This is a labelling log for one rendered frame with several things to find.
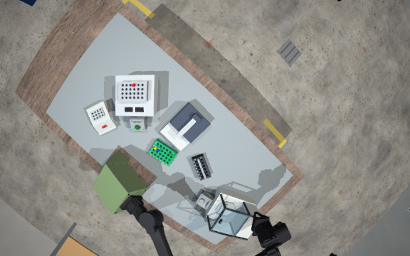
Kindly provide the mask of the white dry block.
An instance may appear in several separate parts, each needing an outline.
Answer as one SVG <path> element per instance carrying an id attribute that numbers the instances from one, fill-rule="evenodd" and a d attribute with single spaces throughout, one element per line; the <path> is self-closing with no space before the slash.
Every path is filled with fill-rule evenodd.
<path id="1" fill-rule="evenodd" d="M 118 127 L 107 100 L 100 102 L 99 104 L 87 109 L 86 111 L 88 113 L 90 121 L 93 124 L 93 127 L 96 129 L 99 135 L 109 132 L 110 130 Z"/>

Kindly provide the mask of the green tube rack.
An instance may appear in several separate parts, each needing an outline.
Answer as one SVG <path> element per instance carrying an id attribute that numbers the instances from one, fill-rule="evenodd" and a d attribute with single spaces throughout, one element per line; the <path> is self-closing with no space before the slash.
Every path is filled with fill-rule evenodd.
<path id="1" fill-rule="evenodd" d="M 157 149 L 154 150 L 153 148 L 155 146 L 157 146 Z M 158 148 L 160 148 L 159 152 L 157 151 Z M 174 157 L 172 157 L 173 153 L 174 153 Z M 162 163 L 169 166 L 172 163 L 172 161 L 174 160 L 174 158 L 176 157 L 176 155 L 178 154 L 178 152 L 175 151 L 170 146 L 166 145 L 164 142 L 157 139 L 156 142 L 152 145 L 152 147 L 149 150 L 148 154 L 152 155 L 154 158 L 158 159 Z"/>

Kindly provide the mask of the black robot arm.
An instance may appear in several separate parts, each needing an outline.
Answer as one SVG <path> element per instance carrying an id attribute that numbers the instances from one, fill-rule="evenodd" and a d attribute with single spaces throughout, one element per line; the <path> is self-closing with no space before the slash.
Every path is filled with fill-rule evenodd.
<path id="1" fill-rule="evenodd" d="M 127 210 L 130 215 L 133 214 L 138 223 L 145 228 L 159 256 L 173 256 L 164 233 L 164 226 L 162 224 L 164 220 L 163 214 L 157 209 L 147 211 L 143 206 L 142 199 L 142 196 L 129 196 L 120 208 L 121 210 Z M 279 221 L 276 225 L 272 226 L 270 221 L 267 221 L 263 222 L 263 226 L 265 230 L 270 232 L 260 233 L 258 239 L 261 247 L 266 249 L 255 256 L 281 256 L 278 247 L 291 239 L 287 225 Z"/>

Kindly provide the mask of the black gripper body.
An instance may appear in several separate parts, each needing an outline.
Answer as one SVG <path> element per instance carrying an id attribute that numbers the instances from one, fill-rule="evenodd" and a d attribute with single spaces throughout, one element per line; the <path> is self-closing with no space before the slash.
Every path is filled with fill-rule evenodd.
<path id="1" fill-rule="evenodd" d="M 265 228 L 263 226 L 263 222 L 267 222 L 269 220 L 270 220 L 269 217 L 255 218 L 253 220 L 253 224 L 252 224 L 252 228 L 251 228 L 251 231 L 253 232 L 252 236 L 258 236 L 262 232 L 269 231 L 269 230 L 265 230 Z M 256 235 L 256 234 L 258 234 L 258 235 Z"/>

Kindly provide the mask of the grey bench mat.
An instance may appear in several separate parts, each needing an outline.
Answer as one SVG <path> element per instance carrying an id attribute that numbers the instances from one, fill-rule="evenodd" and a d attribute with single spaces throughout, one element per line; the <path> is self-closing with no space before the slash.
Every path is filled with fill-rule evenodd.
<path id="1" fill-rule="evenodd" d="M 158 75 L 157 113 L 145 131 L 131 116 L 115 116 L 116 75 Z M 87 109 L 108 101 L 118 127 L 99 135 Z M 181 151 L 160 130 L 188 102 L 210 125 Z M 253 198 L 262 207 L 293 176 L 270 150 L 199 81 L 119 12 L 104 27 L 62 84 L 46 113 L 102 166 L 120 145 L 157 178 L 143 195 L 148 203 L 204 239 L 209 231 L 200 190 L 218 187 Z M 159 139 L 178 152 L 167 166 L 148 154 Z M 199 180 L 191 158 L 203 154 L 211 177 Z"/>

